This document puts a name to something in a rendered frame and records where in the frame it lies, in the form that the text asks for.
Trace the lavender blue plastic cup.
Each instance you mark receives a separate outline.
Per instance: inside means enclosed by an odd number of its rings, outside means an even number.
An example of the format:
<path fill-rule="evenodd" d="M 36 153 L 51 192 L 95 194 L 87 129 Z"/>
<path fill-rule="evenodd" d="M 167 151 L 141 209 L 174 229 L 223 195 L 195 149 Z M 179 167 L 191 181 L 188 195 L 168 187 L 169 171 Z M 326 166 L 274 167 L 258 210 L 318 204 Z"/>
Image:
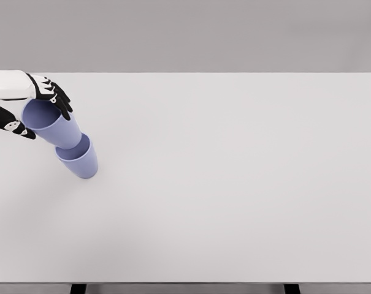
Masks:
<path fill-rule="evenodd" d="M 62 149 L 76 147 L 82 139 L 82 132 L 76 119 L 70 113 L 66 120 L 62 112 L 51 102 L 30 100 L 21 111 L 23 124 L 47 142 Z"/>
<path fill-rule="evenodd" d="M 92 178 L 98 171 L 98 159 L 93 142 L 82 133 L 79 143 L 71 149 L 55 147 L 57 158 L 79 178 Z"/>

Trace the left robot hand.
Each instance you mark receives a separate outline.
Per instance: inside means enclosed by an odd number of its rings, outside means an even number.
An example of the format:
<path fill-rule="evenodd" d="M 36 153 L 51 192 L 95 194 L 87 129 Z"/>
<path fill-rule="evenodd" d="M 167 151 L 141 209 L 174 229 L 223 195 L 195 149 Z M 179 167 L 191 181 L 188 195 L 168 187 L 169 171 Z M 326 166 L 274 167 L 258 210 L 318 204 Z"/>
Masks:
<path fill-rule="evenodd" d="M 73 109 L 64 90 L 47 77 L 22 70 L 0 70 L 0 100 L 15 101 L 36 99 L 49 101 L 70 120 Z M 34 140 L 35 133 L 27 128 L 13 113 L 0 106 L 0 129 Z"/>

